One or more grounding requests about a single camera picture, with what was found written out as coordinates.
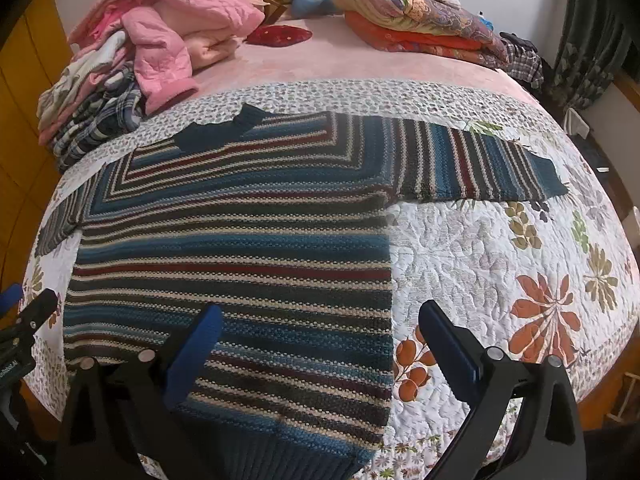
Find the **white quilted bedspread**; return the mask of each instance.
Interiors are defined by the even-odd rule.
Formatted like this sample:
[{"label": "white quilted bedspread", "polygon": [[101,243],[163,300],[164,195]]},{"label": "white quilted bedspread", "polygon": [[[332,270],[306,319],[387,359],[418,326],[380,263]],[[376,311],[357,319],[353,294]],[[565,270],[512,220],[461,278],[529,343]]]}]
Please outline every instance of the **white quilted bedspread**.
[{"label": "white quilted bedspread", "polygon": [[[404,80],[321,80],[206,96],[85,156],[61,179],[43,222],[103,164],[191,121],[229,120],[242,102],[279,113],[331,109],[480,130],[550,158],[570,190],[542,204],[460,201],[388,209],[396,386],[384,443],[358,480],[424,478],[468,413],[415,332],[425,300],[435,299],[454,324],[512,358],[560,356],[578,400],[609,370],[638,320],[638,267],[608,197],[570,140],[543,111],[505,95]],[[26,378],[58,417],[66,396],[59,317],[79,237],[32,257],[24,282],[27,300],[43,287],[61,298],[59,312],[36,335],[38,365]],[[514,403],[505,416],[492,456],[504,449],[517,409]]]}]

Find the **pink jacket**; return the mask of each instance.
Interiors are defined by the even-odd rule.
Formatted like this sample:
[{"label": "pink jacket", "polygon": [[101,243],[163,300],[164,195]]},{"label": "pink jacket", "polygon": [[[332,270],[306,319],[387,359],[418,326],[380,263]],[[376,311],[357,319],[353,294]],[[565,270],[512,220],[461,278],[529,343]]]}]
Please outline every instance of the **pink jacket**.
[{"label": "pink jacket", "polygon": [[244,38],[264,19],[255,7],[261,5],[262,0],[98,0],[68,42],[94,47],[121,24],[136,45],[136,79],[151,114],[198,87],[180,35],[215,30],[220,37]]}]

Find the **red cushion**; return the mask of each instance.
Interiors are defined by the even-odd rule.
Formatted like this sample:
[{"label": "red cushion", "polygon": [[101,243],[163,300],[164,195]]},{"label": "red cushion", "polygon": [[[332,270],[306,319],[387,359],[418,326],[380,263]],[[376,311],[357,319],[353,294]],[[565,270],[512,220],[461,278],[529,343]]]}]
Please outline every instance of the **red cushion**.
[{"label": "red cushion", "polygon": [[256,28],[246,38],[247,43],[265,46],[289,46],[311,38],[310,30],[290,25],[267,25]]}]

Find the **curtain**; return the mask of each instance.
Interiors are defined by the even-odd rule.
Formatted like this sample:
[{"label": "curtain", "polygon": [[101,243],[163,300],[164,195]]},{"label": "curtain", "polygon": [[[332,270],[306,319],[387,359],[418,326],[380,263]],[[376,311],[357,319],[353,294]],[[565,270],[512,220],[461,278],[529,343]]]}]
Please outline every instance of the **curtain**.
[{"label": "curtain", "polygon": [[607,0],[568,0],[547,91],[565,110],[588,108],[613,81],[630,46],[631,38]]}]

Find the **metal screw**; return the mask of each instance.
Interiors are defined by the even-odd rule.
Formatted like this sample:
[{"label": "metal screw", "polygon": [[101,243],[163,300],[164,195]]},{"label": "metal screw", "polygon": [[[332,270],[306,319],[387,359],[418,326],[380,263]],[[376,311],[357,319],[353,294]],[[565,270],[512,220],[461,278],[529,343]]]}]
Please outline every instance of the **metal screw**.
[{"label": "metal screw", "polygon": [[90,370],[95,365],[95,359],[93,357],[85,357],[80,361],[80,367],[82,370]]},{"label": "metal screw", "polygon": [[148,363],[149,361],[153,361],[155,358],[156,352],[154,352],[151,348],[146,348],[138,354],[138,360],[141,363]]},{"label": "metal screw", "polygon": [[494,361],[499,361],[504,357],[504,352],[497,346],[489,346],[486,349],[486,354]]},{"label": "metal screw", "polygon": [[549,364],[552,365],[553,368],[559,368],[562,366],[562,359],[557,355],[550,355],[546,360],[549,361]]}]

